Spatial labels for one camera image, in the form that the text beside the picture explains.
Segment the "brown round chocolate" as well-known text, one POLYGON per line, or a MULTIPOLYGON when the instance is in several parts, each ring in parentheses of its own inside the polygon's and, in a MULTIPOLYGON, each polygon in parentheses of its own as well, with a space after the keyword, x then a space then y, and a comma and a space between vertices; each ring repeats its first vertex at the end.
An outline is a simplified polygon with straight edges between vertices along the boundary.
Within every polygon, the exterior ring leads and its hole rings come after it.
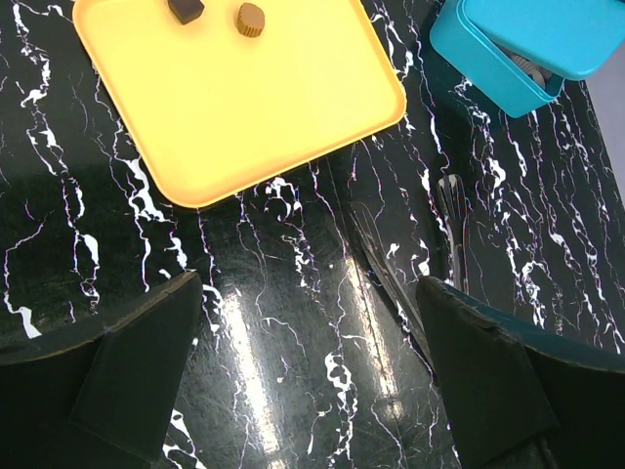
POLYGON ((259 37, 266 25, 264 11, 256 4, 243 3, 236 16, 236 28, 245 37, 259 37))

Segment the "dark chocolate square top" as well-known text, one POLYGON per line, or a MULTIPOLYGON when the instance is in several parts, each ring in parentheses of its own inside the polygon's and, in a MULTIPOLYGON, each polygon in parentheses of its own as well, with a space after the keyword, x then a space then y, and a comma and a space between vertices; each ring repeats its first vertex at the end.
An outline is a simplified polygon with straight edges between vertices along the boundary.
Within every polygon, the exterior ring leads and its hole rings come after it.
POLYGON ((180 24, 197 20, 204 11, 201 0, 168 0, 167 4, 180 24))

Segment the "metal tongs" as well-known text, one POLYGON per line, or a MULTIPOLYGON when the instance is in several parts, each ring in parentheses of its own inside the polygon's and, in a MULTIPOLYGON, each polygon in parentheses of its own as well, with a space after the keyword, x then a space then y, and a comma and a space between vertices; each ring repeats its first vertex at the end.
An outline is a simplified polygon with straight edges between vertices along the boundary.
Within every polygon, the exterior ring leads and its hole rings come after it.
MULTIPOLYGON (((460 175, 449 174, 438 180, 437 201, 442 209, 443 221, 448 230, 453 285, 456 289, 468 293, 470 289, 465 257, 468 204, 465 186, 460 175)), ((380 280, 390 300, 405 313, 403 323, 418 347, 423 362, 428 367, 433 367, 434 363, 418 308, 405 292, 390 261, 382 251, 382 241, 370 210, 361 202, 352 202, 350 216, 355 239, 360 244, 369 266, 380 280)))

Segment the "orange plastic tray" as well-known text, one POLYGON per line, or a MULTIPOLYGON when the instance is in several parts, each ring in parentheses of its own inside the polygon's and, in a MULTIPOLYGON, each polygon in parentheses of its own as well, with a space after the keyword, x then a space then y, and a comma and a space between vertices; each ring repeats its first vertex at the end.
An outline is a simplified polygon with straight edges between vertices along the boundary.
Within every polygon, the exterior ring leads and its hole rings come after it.
POLYGON ((160 192, 201 208, 397 124, 405 92, 357 1, 78 1, 74 28, 160 192))

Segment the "teal chocolate box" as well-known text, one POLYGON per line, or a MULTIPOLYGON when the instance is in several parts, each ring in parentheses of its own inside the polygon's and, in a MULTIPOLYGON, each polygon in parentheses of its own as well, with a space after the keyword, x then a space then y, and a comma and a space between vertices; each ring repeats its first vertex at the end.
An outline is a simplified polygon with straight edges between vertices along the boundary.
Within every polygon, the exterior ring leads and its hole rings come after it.
POLYGON ((430 41, 434 50, 509 116, 517 118, 554 101, 564 79, 533 81, 495 43, 470 23, 463 1, 446 1, 430 41))

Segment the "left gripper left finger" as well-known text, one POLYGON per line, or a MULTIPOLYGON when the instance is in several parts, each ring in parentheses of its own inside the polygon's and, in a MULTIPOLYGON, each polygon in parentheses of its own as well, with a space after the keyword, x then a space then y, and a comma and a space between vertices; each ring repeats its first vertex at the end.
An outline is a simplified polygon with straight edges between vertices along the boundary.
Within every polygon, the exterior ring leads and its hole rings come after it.
POLYGON ((183 273, 109 312, 1 349, 4 468, 149 468, 201 309, 183 273))

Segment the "teal box lid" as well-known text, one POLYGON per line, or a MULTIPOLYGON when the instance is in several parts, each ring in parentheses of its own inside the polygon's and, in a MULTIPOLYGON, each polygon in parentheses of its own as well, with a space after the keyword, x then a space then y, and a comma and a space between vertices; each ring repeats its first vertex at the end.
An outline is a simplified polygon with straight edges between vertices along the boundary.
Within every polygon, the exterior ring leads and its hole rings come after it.
POLYGON ((494 43, 569 80, 593 75, 624 41, 617 0, 474 0, 464 12, 494 43))

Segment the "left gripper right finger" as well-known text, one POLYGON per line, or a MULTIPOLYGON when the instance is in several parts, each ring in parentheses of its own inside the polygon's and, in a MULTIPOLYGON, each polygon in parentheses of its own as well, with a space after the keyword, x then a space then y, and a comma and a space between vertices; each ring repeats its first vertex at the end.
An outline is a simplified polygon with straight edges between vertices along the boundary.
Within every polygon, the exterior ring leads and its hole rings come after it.
POLYGON ((465 468, 621 468, 624 358, 435 277, 416 300, 465 468))

